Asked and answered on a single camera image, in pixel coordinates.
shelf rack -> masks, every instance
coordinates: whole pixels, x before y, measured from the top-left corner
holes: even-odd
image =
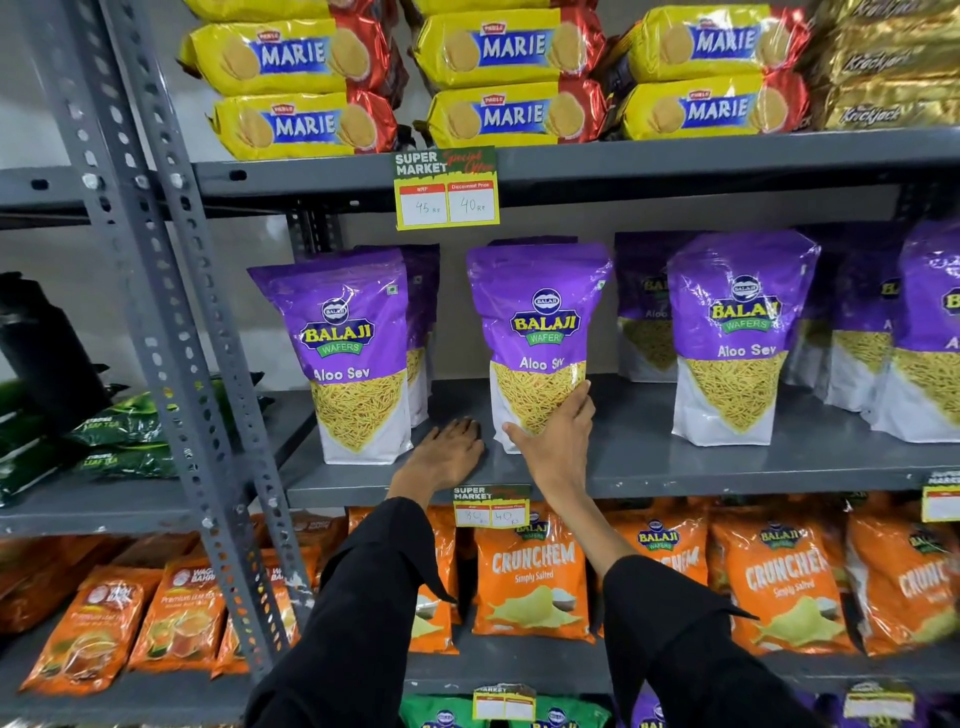
[[[234,621],[237,607],[252,616],[240,622],[254,638],[247,657],[255,680],[276,661],[285,640],[253,597],[264,572],[247,505],[254,495],[266,503],[289,578],[302,572],[299,552],[287,538],[293,533],[289,506],[374,504],[396,466],[324,465],[306,392],[280,393],[260,417],[249,382],[233,376],[247,367],[206,219],[286,214],[295,255],[336,249],[343,245],[339,215],[393,209],[393,159],[191,165],[143,19],[147,1],[17,0],[71,163],[0,170],[0,229],[96,228],[102,254],[118,271],[132,340],[151,389],[175,392],[178,413],[164,412],[163,425],[178,434],[174,450],[181,485],[94,486],[62,475],[0,511],[0,529],[6,534],[199,529],[207,551],[223,554],[218,576],[233,596],[228,603]],[[146,147],[160,160],[158,170],[149,169],[136,141],[137,116]],[[525,147],[498,149],[497,161],[503,206],[898,184],[895,217],[916,220],[944,216],[960,199],[960,128],[745,136],[721,144],[688,139]],[[179,263],[164,220],[183,241]],[[211,426],[223,431],[222,419],[202,395],[195,396],[194,382],[208,391],[208,371],[190,346],[198,341],[197,331],[181,275],[198,293],[207,329],[217,334],[215,355],[228,375],[230,405],[240,425],[237,443],[209,431]],[[588,488],[595,497],[913,489],[931,473],[960,469],[960,446],[900,443],[788,388],[780,393],[769,448],[700,449],[672,437],[669,387],[599,376],[592,394],[598,415]],[[469,414],[482,423],[488,454],[469,482],[530,482],[522,459],[506,455],[491,439],[486,380],[437,382],[430,406],[437,422]],[[302,596],[294,599],[300,619]],[[270,608],[276,612],[275,605]],[[107,692],[83,699],[16,693],[57,619],[0,649],[1,717],[177,725],[234,722],[242,714],[250,680],[210,681],[201,672],[124,673]],[[468,692],[499,680],[526,682],[544,693],[610,690],[601,643],[474,637],[471,622],[468,615],[456,636],[459,656],[411,655],[408,692]],[[958,642],[886,660],[780,654],[767,662],[810,691],[839,691],[865,678],[896,678],[925,691],[960,685]]]

person's right hand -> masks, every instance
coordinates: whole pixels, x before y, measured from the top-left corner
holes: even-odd
[[[557,511],[587,491],[587,444],[596,412],[589,389],[589,381],[580,382],[539,435],[527,434],[513,423],[503,425],[540,492]]]

hand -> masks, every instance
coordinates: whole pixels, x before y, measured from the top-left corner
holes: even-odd
[[[589,381],[580,382],[539,435],[529,435],[512,423],[503,425],[540,492],[561,517],[568,503],[587,492],[587,444],[596,412],[589,389]]]
[[[433,494],[460,485],[476,467],[484,450],[479,435],[470,418],[434,427],[396,471],[387,497],[408,497],[426,508]]]

sleeve cuff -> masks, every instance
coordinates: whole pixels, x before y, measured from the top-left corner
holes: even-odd
[[[646,556],[624,556],[604,577],[604,608],[616,612],[648,662],[687,627],[716,612],[756,619],[725,596]]]
[[[411,499],[387,498],[374,508],[327,562],[321,577],[321,588],[330,580],[337,565],[350,550],[360,544],[392,546],[403,555],[420,578],[420,583],[426,584],[430,591],[443,601],[456,603],[456,599],[446,592],[437,571],[437,550],[430,520],[423,509]]]

biscuit image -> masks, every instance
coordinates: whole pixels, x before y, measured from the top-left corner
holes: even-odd
[[[672,96],[663,96],[650,109],[650,126],[657,133],[678,132],[686,121],[684,106]]]
[[[586,118],[577,97],[569,91],[562,91],[550,101],[544,126],[554,136],[569,139],[584,130]]]
[[[356,104],[348,104],[340,112],[337,138],[356,149],[372,149],[376,144],[376,125],[366,109]]]
[[[461,101],[446,112],[446,125],[458,139],[473,139],[480,134],[480,114],[473,104]]]
[[[660,57],[664,63],[680,65],[693,56],[693,34],[685,25],[671,25],[660,39]]]
[[[756,59],[766,68],[780,68],[790,52],[790,34],[782,23],[770,23],[756,43]]]
[[[783,94],[765,86],[756,95],[748,121],[760,133],[778,132],[786,121],[790,107]]]
[[[238,115],[240,140],[254,149],[266,149],[274,143],[274,127],[256,109],[241,109]]]
[[[363,81],[370,75],[370,52],[356,33],[337,28],[330,38],[330,67],[351,81]]]
[[[480,65],[480,46],[467,31],[444,36],[444,59],[455,73],[468,73]]]
[[[563,22],[550,38],[546,55],[550,65],[561,73],[580,73],[587,64],[587,44],[576,23]]]
[[[259,75],[260,60],[242,39],[230,36],[220,50],[220,67],[237,81],[249,81]]]

